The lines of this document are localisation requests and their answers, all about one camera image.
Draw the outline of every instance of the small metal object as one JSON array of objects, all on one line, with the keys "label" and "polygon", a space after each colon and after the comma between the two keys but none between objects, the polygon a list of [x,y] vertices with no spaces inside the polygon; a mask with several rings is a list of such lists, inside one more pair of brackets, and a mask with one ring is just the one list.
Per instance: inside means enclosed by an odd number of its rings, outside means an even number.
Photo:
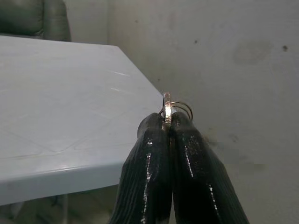
[{"label": "small metal object", "polygon": [[165,124],[167,126],[171,125],[171,100],[170,100],[170,93],[164,93],[163,97],[163,114],[165,118]]},{"label": "small metal object", "polygon": [[171,107],[177,107],[177,108],[184,110],[188,114],[189,119],[193,120],[193,111],[188,104],[186,104],[182,101],[174,101],[174,102],[171,102]]},{"label": "small metal object", "polygon": [[167,92],[163,95],[163,108],[159,114],[161,115],[163,113],[165,123],[168,127],[170,127],[170,125],[171,125],[171,108],[172,107],[182,109],[183,111],[185,111],[187,113],[189,119],[193,120],[193,112],[192,112],[191,107],[182,101],[171,102],[170,93]]}]

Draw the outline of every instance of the chair backrest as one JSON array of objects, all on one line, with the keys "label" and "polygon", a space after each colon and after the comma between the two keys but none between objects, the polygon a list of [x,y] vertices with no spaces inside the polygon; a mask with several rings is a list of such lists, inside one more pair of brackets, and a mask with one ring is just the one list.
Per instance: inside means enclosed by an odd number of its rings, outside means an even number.
[{"label": "chair backrest", "polygon": [[0,0],[0,34],[70,40],[63,0]]}]

